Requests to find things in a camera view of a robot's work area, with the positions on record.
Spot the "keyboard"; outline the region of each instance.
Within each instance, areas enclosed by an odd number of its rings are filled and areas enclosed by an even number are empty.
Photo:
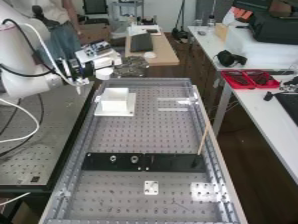
[[[109,25],[109,20],[108,19],[102,19],[102,18],[97,18],[97,19],[88,19],[85,21],[85,24],[100,24],[104,23],[105,25]]]
[[[153,51],[152,35],[149,33],[132,36],[130,52]]]
[[[298,94],[278,93],[275,97],[298,126]]]

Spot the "black device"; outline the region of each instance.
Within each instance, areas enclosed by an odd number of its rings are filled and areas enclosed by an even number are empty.
[[[109,25],[109,20],[105,18],[88,19],[84,24],[100,24],[100,23]]]
[[[188,39],[188,32],[184,30],[184,12],[185,12],[185,0],[182,0],[182,5],[180,8],[180,14],[176,22],[176,26],[172,30],[172,36],[176,40],[181,41],[181,39]],[[178,22],[182,15],[181,29],[178,30]]]
[[[234,0],[233,6],[253,12],[267,11],[273,0]]]
[[[156,30],[156,29],[148,29],[146,32],[148,33],[158,33],[158,30]]]
[[[278,17],[277,14],[254,13],[249,28],[259,42],[298,44],[298,17]]]
[[[152,35],[144,33],[132,36],[130,52],[153,51]]]
[[[231,54],[229,51],[221,51],[217,55],[218,61],[225,67],[231,67],[235,63],[239,63],[241,65],[246,64],[247,58]]]
[[[298,126],[298,93],[278,93],[275,97]]]
[[[84,0],[85,14],[108,14],[106,0]]]

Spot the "person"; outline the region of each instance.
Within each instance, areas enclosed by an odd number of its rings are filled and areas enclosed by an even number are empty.
[[[9,0],[12,7],[24,16],[40,19],[51,32],[45,42],[53,58],[72,59],[81,49],[82,35],[72,0]],[[44,62],[51,65],[44,49],[39,49]]]

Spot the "box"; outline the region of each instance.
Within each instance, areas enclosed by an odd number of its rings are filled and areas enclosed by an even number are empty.
[[[227,26],[222,23],[215,24],[215,35],[221,38],[223,42],[226,42]]]
[[[128,88],[106,88],[100,100],[102,111],[126,112],[128,93]]]

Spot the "aluminum frame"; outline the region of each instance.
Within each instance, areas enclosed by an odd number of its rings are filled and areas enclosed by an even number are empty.
[[[110,86],[110,84],[121,84],[132,86],[138,84],[138,86],[148,85],[150,83],[152,86],[162,86],[162,85],[177,85],[180,84],[182,87],[185,87],[189,91],[189,101],[190,104],[190,113],[193,114],[193,123],[197,130],[197,137],[198,139],[202,138],[202,132],[206,126],[206,112],[202,108],[202,102],[198,95],[198,92],[196,89],[193,89],[192,83],[189,79],[154,79],[154,78],[146,78],[146,79],[112,79],[106,81],[97,91],[96,95],[100,95],[104,91],[104,89]],[[81,224],[81,223],[152,223],[149,221],[110,221],[110,220],[69,220],[65,218],[65,215],[68,213],[68,208],[73,200],[73,194],[77,189],[77,183],[80,181],[80,174],[81,174],[81,165],[85,157],[85,153],[89,152],[89,146],[92,143],[93,134],[97,128],[97,122],[96,120],[98,118],[93,117],[93,111],[96,108],[96,103],[93,103],[84,126],[81,128],[81,132],[73,147],[72,155],[69,157],[68,164],[65,166],[65,170],[63,172],[63,175],[60,177],[60,180],[57,182],[53,194],[49,199],[49,203],[44,212],[44,215],[41,217],[40,223],[68,223],[68,224]],[[230,181],[227,169],[223,164],[222,155],[215,150],[215,147],[218,148],[217,143],[214,142],[214,134],[208,135],[206,137],[206,143],[204,146],[204,158],[205,158],[205,164],[206,164],[206,170],[208,170],[208,176],[209,181],[214,187],[214,191],[217,191],[217,201],[218,201],[218,211],[221,215],[222,222],[217,223],[247,223],[246,218],[243,216],[243,211],[239,205],[238,197],[233,188],[233,184]]]

